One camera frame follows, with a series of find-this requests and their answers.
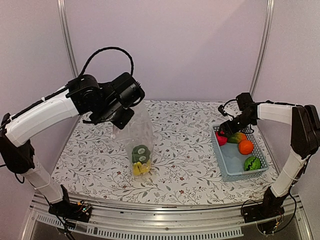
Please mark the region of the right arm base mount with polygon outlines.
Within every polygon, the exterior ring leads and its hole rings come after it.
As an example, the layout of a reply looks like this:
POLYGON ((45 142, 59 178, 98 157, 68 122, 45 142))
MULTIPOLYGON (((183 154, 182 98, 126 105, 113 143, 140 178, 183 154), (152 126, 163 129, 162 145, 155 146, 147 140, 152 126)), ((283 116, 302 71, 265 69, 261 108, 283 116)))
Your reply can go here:
POLYGON ((279 225, 284 219, 284 200, 288 197, 288 192, 284 196, 276 197, 271 187, 268 187, 263 195, 262 203, 252 199, 246 200, 240 209, 240 213, 245 223, 258 222, 269 218, 273 220, 264 221, 256 225, 258 231, 266 236, 279 232, 279 225))

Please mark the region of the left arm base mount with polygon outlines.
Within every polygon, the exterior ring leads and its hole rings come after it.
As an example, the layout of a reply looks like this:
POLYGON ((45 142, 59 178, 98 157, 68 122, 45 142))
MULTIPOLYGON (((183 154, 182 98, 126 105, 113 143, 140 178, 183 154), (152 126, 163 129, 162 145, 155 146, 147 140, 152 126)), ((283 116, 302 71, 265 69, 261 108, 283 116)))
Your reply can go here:
POLYGON ((64 219, 88 223, 92 214, 92 205, 85 203, 84 200, 78 203, 70 202, 67 189, 62 184, 60 186, 63 193, 62 200, 50 203, 48 212, 64 219))

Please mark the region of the light blue plastic basket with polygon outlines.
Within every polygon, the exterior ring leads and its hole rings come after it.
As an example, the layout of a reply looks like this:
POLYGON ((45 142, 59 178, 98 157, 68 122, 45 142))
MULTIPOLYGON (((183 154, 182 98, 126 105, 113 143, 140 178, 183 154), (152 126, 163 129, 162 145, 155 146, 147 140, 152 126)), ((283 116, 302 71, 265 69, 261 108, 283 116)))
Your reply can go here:
POLYGON ((222 180, 224 182, 234 182, 249 178, 256 178, 269 169, 269 164, 258 145, 258 141, 253 134, 249 134, 249 128, 245 129, 245 135, 253 143, 253 152, 243 155, 239 152, 238 145, 235 143, 226 143, 219 145, 215 132, 219 130, 219 125, 212 126, 211 142, 213 152, 215 153, 222 180), (256 170, 245 170, 245 161, 249 157, 257 157, 260 160, 260 168, 256 170))

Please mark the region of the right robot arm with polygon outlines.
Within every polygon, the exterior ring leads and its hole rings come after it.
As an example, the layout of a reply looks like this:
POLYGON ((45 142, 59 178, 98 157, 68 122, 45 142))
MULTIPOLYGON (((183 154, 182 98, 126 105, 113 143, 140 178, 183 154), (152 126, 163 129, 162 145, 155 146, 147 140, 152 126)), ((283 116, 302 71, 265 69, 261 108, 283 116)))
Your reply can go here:
POLYGON ((313 104, 288 102, 255 102, 249 92, 235 97, 240 113, 220 124, 218 135, 230 137, 246 127, 257 125, 258 121, 270 121, 286 125, 289 132, 288 155, 277 179, 263 195, 258 213, 269 218, 280 207, 291 188, 304 174, 311 157, 320 148, 320 116, 313 104))

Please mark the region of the red toy apple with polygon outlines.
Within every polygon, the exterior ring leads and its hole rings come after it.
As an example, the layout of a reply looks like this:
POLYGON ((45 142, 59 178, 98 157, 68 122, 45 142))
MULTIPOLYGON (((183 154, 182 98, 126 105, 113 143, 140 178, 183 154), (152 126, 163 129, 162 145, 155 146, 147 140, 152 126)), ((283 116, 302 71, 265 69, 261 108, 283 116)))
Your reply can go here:
POLYGON ((228 142, 228 138, 222 135, 219 135, 217 132, 215 133, 217 142, 219 146, 223 146, 228 142))

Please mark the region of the clear zip top bag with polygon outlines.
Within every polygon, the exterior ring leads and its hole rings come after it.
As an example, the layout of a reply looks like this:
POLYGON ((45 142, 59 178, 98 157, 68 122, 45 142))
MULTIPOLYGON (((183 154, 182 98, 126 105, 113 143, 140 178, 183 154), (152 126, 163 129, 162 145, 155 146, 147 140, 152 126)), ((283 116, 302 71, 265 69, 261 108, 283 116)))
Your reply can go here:
POLYGON ((132 150, 138 145, 145 145, 150 150, 150 166, 154 149, 152 120, 144 102, 133 107, 134 115, 124 129, 113 127, 111 138, 124 146, 129 162, 132 165, 132 150))

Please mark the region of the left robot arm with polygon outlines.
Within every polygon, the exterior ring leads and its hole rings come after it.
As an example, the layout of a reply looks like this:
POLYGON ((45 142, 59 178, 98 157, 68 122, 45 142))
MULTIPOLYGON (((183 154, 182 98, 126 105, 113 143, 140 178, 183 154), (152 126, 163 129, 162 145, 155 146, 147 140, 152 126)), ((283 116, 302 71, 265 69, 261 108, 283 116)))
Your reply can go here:
POLYGON ((141 85, 128 72, 111 82, 98 83, 89 74, 69 81, 53 94, 26 109, 7 113, 0 127, 0 154, 9 171, 27 179, 63 216, 74 213, 61 186, 34 158, 31 138, 64 120, 90 113, 87 124, 111 122, 122 130, 134 115, 133 107, 145 97, 141 85))

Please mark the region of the yellow toy bananas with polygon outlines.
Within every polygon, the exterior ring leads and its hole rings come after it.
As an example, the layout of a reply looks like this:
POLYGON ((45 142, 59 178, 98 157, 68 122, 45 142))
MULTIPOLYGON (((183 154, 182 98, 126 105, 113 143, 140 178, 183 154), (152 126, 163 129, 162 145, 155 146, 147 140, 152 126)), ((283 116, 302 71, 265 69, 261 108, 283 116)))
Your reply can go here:
POLYGON ((146 163, 136 162, 133 164, 132 173, 134 176, 140 176, 148 173, 151 168, 151 162, 148 160, 146 163))

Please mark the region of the green toy bell pepper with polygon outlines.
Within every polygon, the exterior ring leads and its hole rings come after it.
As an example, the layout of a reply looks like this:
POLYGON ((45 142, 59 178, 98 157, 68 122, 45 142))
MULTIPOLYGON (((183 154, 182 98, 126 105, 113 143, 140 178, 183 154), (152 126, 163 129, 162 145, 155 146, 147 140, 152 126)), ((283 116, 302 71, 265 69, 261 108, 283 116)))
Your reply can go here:
POLYGON ((150 159, 150 155, 151 151, 146 145, 137 145, 131 152, 131 161, 133 164, 138 162, 145 164, 150 159))

